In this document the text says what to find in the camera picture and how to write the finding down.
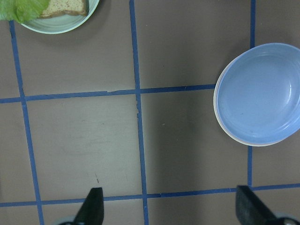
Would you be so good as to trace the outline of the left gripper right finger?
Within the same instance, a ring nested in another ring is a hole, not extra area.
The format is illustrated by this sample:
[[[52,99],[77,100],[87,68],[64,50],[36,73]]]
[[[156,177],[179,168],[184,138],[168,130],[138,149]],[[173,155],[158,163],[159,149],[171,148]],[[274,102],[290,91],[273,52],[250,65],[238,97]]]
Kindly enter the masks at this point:
[[[236,217],[241,225],[284,225],[248,186],[236,187]]]

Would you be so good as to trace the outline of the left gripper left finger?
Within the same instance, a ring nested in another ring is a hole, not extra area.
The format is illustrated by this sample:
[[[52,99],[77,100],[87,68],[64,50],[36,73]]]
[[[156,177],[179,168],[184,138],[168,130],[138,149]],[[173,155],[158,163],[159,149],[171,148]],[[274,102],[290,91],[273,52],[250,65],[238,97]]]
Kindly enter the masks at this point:
[[[103,189],[95,187],[90,190],[84,203],[76,214],[74,225],[102,225],[104,220]]]

